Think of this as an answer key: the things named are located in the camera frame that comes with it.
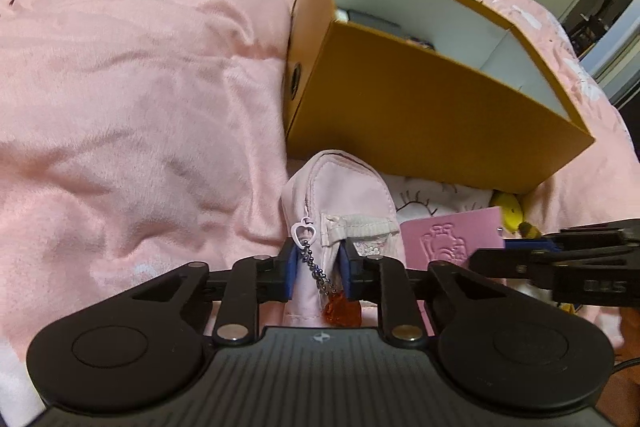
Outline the pink embossed card holder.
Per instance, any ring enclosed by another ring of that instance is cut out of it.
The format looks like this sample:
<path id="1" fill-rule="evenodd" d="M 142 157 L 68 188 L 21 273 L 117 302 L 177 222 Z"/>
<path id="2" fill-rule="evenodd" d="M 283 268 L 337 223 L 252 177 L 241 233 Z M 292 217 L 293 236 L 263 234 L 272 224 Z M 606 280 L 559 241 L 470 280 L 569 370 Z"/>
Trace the pink embossed card holder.
<path id="1" fill-rule="evenodd" d="M 432 261 L 467 265 L 477 249 L 504 246 L 497 207 L 406 221 L 400 233 L 406 265 L 417 270 L 425 270 Z"/>

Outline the pink zip pouch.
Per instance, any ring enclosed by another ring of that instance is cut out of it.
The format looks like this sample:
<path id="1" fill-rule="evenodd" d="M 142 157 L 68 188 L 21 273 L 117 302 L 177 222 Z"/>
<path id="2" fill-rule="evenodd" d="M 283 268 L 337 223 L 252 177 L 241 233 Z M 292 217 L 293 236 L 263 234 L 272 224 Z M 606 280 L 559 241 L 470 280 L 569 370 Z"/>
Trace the pink zip pouch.
<path id="1" fill-rule="evenodd" d="M 343 239 L 355 243 L 360 256 L 379 254 L 406 261 L 396 207 L 385 181 L 363 160 L 341 150 L 324 150 L 309 159 L 285 185 L 281 206 L 289 228 L 310 239 L 314 264 L 329 277 L 336 291 L 343 285 L 338 274 L 338 246 Z M 331 326 L 322 311 L 328 295 L 318 288 L 311 269 L 299 262 L 292 300 L 283 312 L 283 324 L 294 327 Z M 360 303 L 363 326 L 376 323 L 376 304 Z"/>

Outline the white plush toy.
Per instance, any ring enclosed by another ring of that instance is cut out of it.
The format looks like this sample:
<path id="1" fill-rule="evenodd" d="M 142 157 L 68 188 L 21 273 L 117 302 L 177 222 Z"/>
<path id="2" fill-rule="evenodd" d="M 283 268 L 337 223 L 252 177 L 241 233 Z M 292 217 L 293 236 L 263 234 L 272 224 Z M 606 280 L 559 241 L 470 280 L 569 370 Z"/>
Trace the white plush toy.
<path id="1" fill-rule="evenodd" d="M 492 192 L 463 185 L 383 174 L 399 223 L 479 210 L 489 206 Z"/>

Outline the dark grey textured box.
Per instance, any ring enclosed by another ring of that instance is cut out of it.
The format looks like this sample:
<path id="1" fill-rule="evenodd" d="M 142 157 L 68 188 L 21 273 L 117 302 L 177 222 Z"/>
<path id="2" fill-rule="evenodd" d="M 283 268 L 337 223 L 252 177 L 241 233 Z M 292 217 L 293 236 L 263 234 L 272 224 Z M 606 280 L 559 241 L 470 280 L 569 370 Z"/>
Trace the dark grey textured box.
<path id="1" fill-rule="evenodd" d="M 383 34 L 389 34 L 401 39 L 406 36 L 405 31 L 403 31 L 398 24 L 390 22 L 389 20 L 384 20 L 384 18 L 356 10 L 347 10 L 346 13 L 348 20 L 352 23 L 374 29 L 376 31 L 381 31 Z"/>

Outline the yellow plush toy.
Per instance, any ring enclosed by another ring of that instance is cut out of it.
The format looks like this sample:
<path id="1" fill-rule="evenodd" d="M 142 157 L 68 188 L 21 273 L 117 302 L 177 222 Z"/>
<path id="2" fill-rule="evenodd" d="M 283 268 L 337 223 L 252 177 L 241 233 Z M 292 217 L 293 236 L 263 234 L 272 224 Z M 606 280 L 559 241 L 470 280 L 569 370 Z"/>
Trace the yellow plush toy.
<path id="1" fill-rule="evenodd" d="M 541 239 L 541 231 L 525 220 L 523 208 L 515 195 L 495 191 L 491 196 L 490 205 L 501 210 L 502 226 L 511 236 Z"/>

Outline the orange cardboard storage box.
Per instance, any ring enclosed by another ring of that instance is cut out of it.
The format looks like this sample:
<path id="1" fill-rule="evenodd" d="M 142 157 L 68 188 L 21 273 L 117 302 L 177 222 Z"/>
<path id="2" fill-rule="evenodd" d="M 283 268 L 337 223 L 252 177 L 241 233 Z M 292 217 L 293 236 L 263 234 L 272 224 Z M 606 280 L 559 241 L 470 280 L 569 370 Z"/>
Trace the orange cardboard storage box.
<path id="1" fill-rule="evenodd" d="M 533 43 L 477 0 L 295 0 L 283 124 L 293 159 L 344 150 L 387 174 L 513 194 L 593 141 Z"/>

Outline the pink cloud-print duvet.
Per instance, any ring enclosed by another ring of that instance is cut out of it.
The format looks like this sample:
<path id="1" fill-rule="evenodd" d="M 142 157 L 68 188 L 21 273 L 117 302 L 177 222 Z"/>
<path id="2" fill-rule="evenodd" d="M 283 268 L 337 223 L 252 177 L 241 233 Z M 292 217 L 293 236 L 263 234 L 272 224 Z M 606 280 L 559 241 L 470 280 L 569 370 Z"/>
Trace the pink cloud-print duvet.
<path id="1" fill-rule="evenodd" d="M 1 421 L 43 410 L 47 324 L 191 260 L 275 254 L 294 0 L 1 0 Z M 480 0 L 538 48 L 593 146 L 523 200 L 541 231 L 632 219 L 622 116 L 533 0 Z"/>

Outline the orange gem keychain charm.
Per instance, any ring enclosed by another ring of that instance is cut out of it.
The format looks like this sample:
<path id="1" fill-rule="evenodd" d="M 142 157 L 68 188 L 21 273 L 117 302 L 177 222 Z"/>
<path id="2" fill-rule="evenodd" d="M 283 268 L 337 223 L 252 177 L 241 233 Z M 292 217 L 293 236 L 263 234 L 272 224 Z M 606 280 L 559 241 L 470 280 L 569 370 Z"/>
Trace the orange gem keychain charm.
<path id="1" fill-rule="evenodd" d="M 330 294 L 322 311 L 323 320 L 333 327 L 356 329 L 362 323 L 360 302 L 349 300 L 344 291 Z"/>

